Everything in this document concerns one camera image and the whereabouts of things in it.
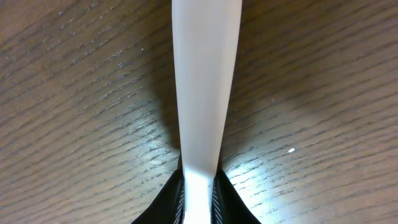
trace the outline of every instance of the white stick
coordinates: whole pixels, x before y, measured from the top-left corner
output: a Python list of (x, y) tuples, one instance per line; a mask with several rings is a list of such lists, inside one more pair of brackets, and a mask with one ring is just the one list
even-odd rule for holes
[(210, 223), (242, 0), (173, 0), (185, 224)]

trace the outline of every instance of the wooden surface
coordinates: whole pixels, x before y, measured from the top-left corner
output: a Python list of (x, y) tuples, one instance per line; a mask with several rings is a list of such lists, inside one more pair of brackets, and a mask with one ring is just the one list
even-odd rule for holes
[[(0, 3), (0, 223), (131, 222), (177, 167), (170, 1)], [(261, 222), (398, 223), (397, 59), (395, 0), (244, 1), (222, 158)]]

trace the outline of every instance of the white handle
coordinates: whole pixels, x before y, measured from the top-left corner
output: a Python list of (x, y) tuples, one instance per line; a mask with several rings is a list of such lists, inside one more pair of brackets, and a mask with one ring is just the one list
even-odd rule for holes
[(172, 1), (184, 223), (210, 223), (241, 7), (242, 0)]

